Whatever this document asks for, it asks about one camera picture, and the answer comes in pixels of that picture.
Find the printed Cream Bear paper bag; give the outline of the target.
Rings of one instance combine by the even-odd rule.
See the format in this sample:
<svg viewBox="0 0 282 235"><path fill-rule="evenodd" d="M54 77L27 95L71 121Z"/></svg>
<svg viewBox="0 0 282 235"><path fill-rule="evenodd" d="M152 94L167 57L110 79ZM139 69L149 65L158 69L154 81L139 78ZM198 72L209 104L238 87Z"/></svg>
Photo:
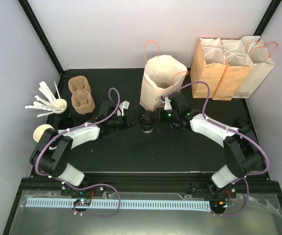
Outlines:
<svg viewBox="0 0 282 235"><path fill-rule="evenodd" d="M140 105L146 111L163 107L165 97L182 86L187 74L184 64L171 55L160 55L160 50L150 59L145 57Z"/></svg>

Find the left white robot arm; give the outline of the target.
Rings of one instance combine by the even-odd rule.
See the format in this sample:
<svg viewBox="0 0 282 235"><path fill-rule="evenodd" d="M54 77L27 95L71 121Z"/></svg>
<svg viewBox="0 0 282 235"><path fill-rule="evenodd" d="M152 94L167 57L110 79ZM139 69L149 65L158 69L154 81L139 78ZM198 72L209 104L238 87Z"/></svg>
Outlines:
<svg viewBox="0 0 282 235"><path fill-rule="evenodd" d="M128 101L121 102L117 112L111 116L115 108L116 104L113 101L105 100L96 119L85 122L76 129L57 131L50 125L39 126L33 133L37 146L30 156L30 163L35 166L43 148L59 135L39 159L38 170L47 176L71 184L73 191L78 195L85 195L90 184L84 180L84 173L70 164L71 150L86 142L105 137L111 129L125 130L136 125L132 115L125 112L129 108Z"/></svg>

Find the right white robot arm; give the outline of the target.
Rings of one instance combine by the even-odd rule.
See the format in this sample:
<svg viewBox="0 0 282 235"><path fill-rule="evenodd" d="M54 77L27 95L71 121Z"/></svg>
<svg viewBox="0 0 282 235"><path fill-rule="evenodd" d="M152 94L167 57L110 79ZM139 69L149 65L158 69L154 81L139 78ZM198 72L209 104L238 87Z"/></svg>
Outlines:
<svg viewBox="0 0 282 235"><path fill-rule="evenodd" d="M225 164L207 183L207 192L212 197L219 197L228 184L263 164L263 154L250 128L230 127L191 109L181 93L167 97L164 107L157 108L153 118L158 122L168 122L174 129L190 129L224 149Z"/></svg>

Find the single black paper cup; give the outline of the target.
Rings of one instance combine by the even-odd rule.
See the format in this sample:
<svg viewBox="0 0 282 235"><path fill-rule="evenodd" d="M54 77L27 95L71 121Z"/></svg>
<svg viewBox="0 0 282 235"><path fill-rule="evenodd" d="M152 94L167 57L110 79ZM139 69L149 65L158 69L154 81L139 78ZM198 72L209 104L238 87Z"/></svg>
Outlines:
<svg viewBox="0 0 282 235"><path fill-rule="evenodd" d="M181 120L174 120L170 126L175 133L182 133L186 128L186 124Z"/></svg>

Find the black paper cup stack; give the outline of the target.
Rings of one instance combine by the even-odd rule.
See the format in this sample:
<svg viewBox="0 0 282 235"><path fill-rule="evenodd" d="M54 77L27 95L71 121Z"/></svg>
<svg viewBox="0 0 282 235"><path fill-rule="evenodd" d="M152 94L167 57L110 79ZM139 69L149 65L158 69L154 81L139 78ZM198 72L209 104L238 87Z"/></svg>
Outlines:
<svg viewBox="0 0 282 235"><path fill-rule="evenodd" d="M58 129L61 129L61 130L73 128L75 126L75 120L72 117L66 116L66 117L61 118L58 121L57 126L58 126Z"/></svg>

